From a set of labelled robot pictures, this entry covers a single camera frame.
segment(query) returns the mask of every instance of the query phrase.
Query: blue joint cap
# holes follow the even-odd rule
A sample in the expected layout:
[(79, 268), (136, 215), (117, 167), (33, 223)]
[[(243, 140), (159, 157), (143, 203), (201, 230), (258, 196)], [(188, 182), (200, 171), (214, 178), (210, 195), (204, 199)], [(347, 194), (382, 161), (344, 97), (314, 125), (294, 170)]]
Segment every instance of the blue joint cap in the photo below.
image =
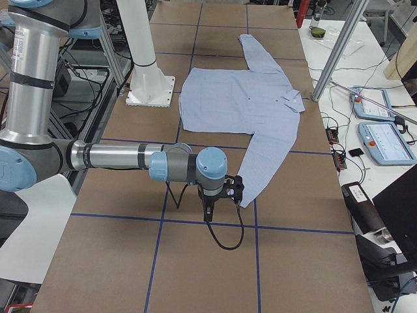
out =
[(19, 152), (0, 146), (0, 190), (15, 192), (36, 184), (36, 171)]
[(68, 37), (75, 39), (99, 39), (102, 35), (101, 26), (84, 29), (70, 29)]
[(208, 147), (197, 155), (197, 169), (208, 179), (223, 179), (227, 173), (227, 157), (219, 148)]
[(156, 181), (167, 181), (168, 158), (165, 152), (153, 152), (149, 162), (149, 176)]
[(40, 8), (48, 5), (53, 0), (8, 0), (11, 5), (16, 5), (21, 8)]

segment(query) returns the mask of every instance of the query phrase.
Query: bottle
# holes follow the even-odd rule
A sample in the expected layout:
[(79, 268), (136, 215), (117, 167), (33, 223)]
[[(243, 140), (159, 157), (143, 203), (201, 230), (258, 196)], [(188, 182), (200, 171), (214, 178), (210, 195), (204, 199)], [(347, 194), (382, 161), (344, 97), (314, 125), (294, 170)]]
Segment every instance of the bottle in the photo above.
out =
[(310, 29), (313, 28), (313, 27), (318, 27), (319, 26), (319, 22), (320, 22), (321, 16), (323, 15), (325, 5), (326, 5), (325, 0), (318, 0), (317, 6), (319, 8), (318, 8), (318, 10), (316, 10), (316, 12), (311, 17)]

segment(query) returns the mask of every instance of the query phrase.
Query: white column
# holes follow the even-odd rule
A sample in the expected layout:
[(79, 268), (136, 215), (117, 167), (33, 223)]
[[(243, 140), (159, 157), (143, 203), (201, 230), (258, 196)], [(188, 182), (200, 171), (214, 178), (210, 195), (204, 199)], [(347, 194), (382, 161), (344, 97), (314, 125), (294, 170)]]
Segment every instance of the white column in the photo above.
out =
[(156, 64), (145, 0), (117, 0), (117, 6), (135, 63), (126, 103), (168, 107), (175, 77), (165, 76)]

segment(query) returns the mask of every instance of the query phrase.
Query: light blue shirt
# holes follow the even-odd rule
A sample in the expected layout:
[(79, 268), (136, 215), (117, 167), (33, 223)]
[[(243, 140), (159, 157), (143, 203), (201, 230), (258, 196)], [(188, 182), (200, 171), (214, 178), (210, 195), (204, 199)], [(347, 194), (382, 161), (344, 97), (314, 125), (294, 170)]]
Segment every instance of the light blue shirt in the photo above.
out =
[(252, 35), (240, 35), (249, 70), (193, 68), (182, 87), (185, 130), (253, 134), (239, 170), (246, 207), (267, 186), (296, 140), (300, 92)]

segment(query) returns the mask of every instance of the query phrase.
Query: metal pole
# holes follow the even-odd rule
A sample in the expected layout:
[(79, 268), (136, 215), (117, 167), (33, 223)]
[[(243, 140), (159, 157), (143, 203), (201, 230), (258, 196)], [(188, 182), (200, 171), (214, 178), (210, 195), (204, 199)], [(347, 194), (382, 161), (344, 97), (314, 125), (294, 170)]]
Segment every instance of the metal pole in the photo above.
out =
[(362, 14), (365, 11), (365, 8), (369, 0), (356, 0), (353, 4), (352, 10), (350, 11), (345, 24), (340, 32), (339, 38), (336, 40), (332, 53), (330, 54), (326, 65), (321, 73), (319, 81), (314, 89), (313, 101), (319, 101), (321, 95), (323, 94), (324, 88), (333, 74), (333, 71), (338, 64), (340, 57), (343, 54), (343, 51), (346, 48), (346, 45), (351, 38), (356, 24), (359, 22)]
[(110, 35), (108, 33), (106, 22), (104, 21), (103, 14), (100, 12), (100, 23), (102, 26), (102, 35), (100, 37), (100, 43), (103, 48), (104, 55), (107, 58), (113, 77), (115, 78), (117, 87), (121, 87), (124, 81), (124, 76), (120, 63), (116, 58), (115, 48), (111, 41)]
[(352, 90), (352, 89), (350, 89), (350, 88), (348, 88), (348, 87), (345, 87), (345, 86), (343, 86), (343, 85), (340, 85), (339, 83), (333, 82), (332, 80), (330, 80), (329, 82), (330, 82), (330, 83), (332, 83), (332, 84), (333, 84), (333, 85), (335, 85), (335, 86), (338, 86), (338, 87), (340, 87), (340, 88), (342, 88), (342, 89), (344, 89), (344, 90), (346, 90), (346, 91), (348, 91), (348, 92), (350, 92), (350, 93), (352, 93), (352, 94), (356, 95), (356, 96), (357, 96), (357, 97), (359, 97), (359, 98), (362, 98), (362, 99), (364, 99), (364, 100), (369, 101), (370, 103), (373, 103), (374, 105), (376, 105), (376, 106), (378, 106), (378, 107), (380, 107), (380, 108), (384, 109), (385, 111), (388, 111), (388, 112), (390, 112), (390, 113), (392, 113), (392, 114), (394, 114), (394, 115), (396, 115), (396, 116), (400, 116), (400, 117), (402, 117), (404, 120), (406, 120), (406, 121), (408, 121), (408, 122), (410, 122), (410, 123), (412, 123), (412, 124), (414, 124), (414, 125), (417, 125), (417, 121), (415, 121), (414, 119), (411, 119), (410, 117), (407, 117), (407, 116), (405, 116), (405, 115), (403, 115), (403, 114), (401, 114), (401, 113), (398, 113), (398, 112), (394, 111), (393, 109), (387, 108), (384, 104), (381, 104), (381, 103), (379, 103), (379, 102), (377, 102), (377, 101), (374, 101), (374, 100), (372, 100), (372, 99), (370, 99), (370, 98), (368, 98), (368, 97), (365, 97), (364, 95), (361, 95), (360, 93), (357, 93), (355, 90)]

